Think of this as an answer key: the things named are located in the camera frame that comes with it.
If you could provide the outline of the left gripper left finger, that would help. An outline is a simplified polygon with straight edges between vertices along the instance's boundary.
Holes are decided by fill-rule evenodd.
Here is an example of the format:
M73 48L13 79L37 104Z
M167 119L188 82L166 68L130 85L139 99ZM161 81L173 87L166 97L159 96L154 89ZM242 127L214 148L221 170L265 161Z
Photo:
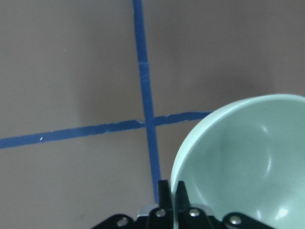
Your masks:
M158 181L158 198L160 208L172 210L172 197L168 180Z

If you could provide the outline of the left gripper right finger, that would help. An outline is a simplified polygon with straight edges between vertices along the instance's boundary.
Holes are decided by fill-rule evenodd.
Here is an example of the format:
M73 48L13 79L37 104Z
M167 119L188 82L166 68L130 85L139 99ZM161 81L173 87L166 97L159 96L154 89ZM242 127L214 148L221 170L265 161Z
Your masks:
M190 201L186 190L185 183L179 181L175 195L175 208L178 213L183 213L190 208Z

